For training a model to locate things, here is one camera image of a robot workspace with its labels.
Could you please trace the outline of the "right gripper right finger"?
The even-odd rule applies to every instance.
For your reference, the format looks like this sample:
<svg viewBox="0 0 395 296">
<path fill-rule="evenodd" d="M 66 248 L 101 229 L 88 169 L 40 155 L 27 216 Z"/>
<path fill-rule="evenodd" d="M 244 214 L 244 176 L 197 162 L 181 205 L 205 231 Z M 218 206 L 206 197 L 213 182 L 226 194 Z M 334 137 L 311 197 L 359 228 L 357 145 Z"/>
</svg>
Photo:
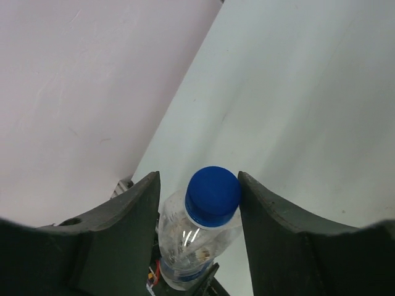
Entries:
<svg viewBox="0 0 395 296">
<path fill-rule="evenodd" d="M 355 228 L 317 216 L 239 172 L 255 295 L 393 295 L 394 221 Z"/>
</svg>

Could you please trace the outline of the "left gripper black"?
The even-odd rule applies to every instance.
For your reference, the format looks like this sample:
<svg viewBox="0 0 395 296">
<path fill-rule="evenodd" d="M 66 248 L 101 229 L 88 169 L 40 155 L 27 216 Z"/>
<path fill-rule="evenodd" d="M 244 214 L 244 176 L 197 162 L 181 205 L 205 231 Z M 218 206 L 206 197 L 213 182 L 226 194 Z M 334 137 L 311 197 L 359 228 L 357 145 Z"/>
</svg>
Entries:
<svg viewBox="0 0 395 296">
<path fill-rule="evenodd" d="M 228 292 L 215 278 L 215 274 L 220 267 L 218 263 L 214 263 L 203 275 L 203 278 L 197 284 L 193 285 L 190 290 L 179 291 L 171 288 L 160 275 L 159 259 L 158 240 L 154 240 L 146 282 L 148 295 L 228 296 Z"/>
</svg>

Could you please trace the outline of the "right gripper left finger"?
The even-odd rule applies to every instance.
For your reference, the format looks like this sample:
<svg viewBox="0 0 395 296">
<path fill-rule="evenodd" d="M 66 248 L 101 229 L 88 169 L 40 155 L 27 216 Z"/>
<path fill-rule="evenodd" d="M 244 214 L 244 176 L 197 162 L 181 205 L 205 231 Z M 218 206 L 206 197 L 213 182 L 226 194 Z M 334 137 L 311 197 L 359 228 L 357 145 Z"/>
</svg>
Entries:
<svg viewBox="0 0 395 296">
<path fill-rule="evenodd" d="M 1 220 L 2 295 L 146 295 L 160 175 L 53 226 Z"/>
</svg>

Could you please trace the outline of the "clear water bottle blue label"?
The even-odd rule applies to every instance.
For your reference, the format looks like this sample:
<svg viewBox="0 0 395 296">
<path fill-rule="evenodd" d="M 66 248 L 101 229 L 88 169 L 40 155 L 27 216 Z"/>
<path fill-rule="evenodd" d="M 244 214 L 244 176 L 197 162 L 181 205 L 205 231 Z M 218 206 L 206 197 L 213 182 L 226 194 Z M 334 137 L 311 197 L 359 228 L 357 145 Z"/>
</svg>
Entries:
<svg viewBox="0 0 395 296">
<path fill-rule="evenodd" d="M 163 202 L 158 224 L 160 273 L 171 288 L 192 288 L 241 234 L 240 202 L 240 182 L 219 166 L 201 168 L 186 188 Z"/>
</svg>

